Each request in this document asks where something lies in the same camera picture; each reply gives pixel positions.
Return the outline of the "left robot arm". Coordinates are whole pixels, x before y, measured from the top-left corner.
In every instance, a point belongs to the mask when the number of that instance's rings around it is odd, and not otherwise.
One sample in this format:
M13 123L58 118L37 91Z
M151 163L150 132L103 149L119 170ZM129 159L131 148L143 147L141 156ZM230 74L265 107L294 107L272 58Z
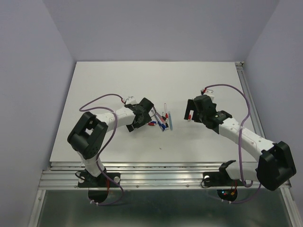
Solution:
M78 120L67 141L79 154L85 169L90 174L89 181L94 186L101 186L105 182L105 167L103 166L99 152L103 151L102 145L108 132L114 136L118 127L126 126L129 132L138 129L152 120L150 111L154 104L147 98L139 103L133 98L126 101L124 107L108 113L95 115L86 111Z

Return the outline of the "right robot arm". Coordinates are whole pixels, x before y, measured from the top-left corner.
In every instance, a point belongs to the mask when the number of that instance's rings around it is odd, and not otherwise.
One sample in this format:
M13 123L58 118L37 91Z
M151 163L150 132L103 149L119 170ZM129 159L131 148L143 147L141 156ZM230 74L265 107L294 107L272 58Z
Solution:
M191 112L193 121L236 143L239 151L245 150L255 159L253 163L241 163L239 160L222 163L218 171L206 173L206 187L226 186L233 180L248 180L274 191L296 174L290 147L285 142L272 142L241 126L231 114L217 111L210 96L189 99L184 118L188 119Z

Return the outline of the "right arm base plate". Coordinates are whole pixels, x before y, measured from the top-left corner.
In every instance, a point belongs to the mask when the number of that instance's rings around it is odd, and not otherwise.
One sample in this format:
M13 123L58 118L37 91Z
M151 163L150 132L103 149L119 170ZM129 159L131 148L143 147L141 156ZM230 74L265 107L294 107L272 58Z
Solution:
M204 172L201 181L202 188L209 187L235 187L243 186L243 183L238 180L231 179L226 172Z

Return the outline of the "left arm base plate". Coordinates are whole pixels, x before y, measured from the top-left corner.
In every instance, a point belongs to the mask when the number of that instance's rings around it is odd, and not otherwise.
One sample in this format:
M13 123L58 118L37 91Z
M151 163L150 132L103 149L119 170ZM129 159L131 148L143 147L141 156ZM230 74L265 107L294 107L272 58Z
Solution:
M117 184L108 180L103 174L100 174L98 177L93 177L86 170L77 171L75 173L78 178L78 187L79 188L118 188Z

